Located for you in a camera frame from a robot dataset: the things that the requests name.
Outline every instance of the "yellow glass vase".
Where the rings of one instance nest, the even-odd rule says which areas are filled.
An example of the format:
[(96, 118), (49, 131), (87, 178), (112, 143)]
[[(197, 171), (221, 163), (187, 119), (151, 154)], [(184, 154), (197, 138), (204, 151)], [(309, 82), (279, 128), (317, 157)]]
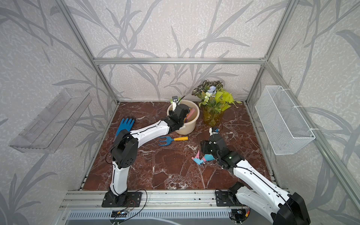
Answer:
[(221, 113), (213, 113), (211, 108), (204, 107), (203, 121), (206, 125), (214, 127), (220, 124), (224, 111)]

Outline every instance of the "marble tabletop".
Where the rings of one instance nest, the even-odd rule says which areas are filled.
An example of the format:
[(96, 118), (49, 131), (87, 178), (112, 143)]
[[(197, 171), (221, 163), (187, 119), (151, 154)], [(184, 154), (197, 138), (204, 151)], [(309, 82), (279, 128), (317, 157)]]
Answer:
[[(169, 102), (128, 102), (120, 103), (108, 133), (84, 184), (84, 190), (107, 190), (112, 176), (112, 166), (105, 162), (105, 156), (112, 146), (115, 133), (122, 118), (134, 116), (133, 129), (151, 125), (166, 116)], [(237, 151), (262, 175), (270, 179), (261, 154), (253, 126), (243, 104), (231, 106), (224, 113), (221, 136), (230, 150)], [(173, 138), (181, 135), (173, 132)], [(173, 141), (160, 147), (159, 138), (149, 141), (138, 149), (135, 163), (131, 166), (127, 187), (138, 189), (228, 189), (237, 177), (213, 160), (204, 166), (196, 164), (191, 157), (200, 149), (200, 141), (208, 140), (209, 126), (202, 121), (202, 112), (195, 130), (187, 135), (187, 141)]]

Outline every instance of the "wire mesh basket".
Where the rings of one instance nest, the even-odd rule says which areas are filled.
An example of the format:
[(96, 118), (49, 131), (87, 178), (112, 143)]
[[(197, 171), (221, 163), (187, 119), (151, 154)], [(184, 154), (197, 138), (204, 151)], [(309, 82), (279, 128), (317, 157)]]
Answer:
[(255, 108), (275, 155), (295, 154), (315, 139), (282, 86), (265, 86)]

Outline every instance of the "white tag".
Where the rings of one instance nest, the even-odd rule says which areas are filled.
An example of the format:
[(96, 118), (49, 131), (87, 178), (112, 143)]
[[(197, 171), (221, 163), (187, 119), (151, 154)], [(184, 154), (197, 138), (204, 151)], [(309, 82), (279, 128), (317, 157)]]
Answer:
[(177, 96), (172, 97), (172, 111), (173, 112), (175, 111), (175, 108), (176, 108), (176, 105), (177, 105), (178, 101), (179, 101), (179, 99), (177, 98)]

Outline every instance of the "transparent plastic tray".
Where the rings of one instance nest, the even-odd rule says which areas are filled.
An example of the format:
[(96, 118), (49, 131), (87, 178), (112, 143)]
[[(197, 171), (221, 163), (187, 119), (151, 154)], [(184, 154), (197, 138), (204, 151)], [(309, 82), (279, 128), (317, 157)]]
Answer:
[(54, 153), (90, 102), (88, 92), (62, 90), (9, 146), (20, 152)]

